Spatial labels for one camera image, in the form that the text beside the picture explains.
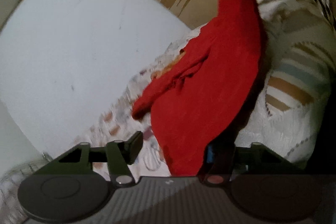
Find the red long-sleeve shirt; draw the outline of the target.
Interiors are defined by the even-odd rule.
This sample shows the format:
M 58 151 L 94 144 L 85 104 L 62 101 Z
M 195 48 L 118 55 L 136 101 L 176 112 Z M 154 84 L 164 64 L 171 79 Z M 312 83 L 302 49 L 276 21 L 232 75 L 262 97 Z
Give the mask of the red long-sleeve shirt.
M 195 176 L 206 146 L 238 115 L 257 79 L 264 30 L 256 0 L 218 0 L 218 14 L 183 48 L 182 58 L 135 101 L 173 176 Z

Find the patterned white quilt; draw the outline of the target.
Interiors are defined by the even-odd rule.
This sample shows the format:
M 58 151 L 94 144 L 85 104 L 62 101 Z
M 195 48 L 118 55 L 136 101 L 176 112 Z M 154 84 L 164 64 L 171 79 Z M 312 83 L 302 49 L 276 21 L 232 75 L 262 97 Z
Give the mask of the patterned white quilt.
M 129 169 L 135 183 L 112 183 L 105 147 L 77 145 L 39 170 L 8 178 L 1 223 L 335 223 L 328 158 L 335 106 L 335 36 L 314 0 L 257 0 L 267 48 L 250 94 L 209 143 L 234 144 L 227 183 L 173 176 L 151 128 L 133 105 L 197 37 L 171 44 L 128 83 L 114 111 L 143 146 Z

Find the metal bed headboard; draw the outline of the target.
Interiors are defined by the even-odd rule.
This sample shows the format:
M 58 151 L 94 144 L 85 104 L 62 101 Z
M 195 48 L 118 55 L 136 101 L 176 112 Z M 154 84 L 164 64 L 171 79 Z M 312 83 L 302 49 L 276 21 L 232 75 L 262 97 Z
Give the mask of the metal bed headboard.
M 42 158 L 47 162 L 51 162 L 53 160 L 53 157 L 47 152 L 42 152 Z

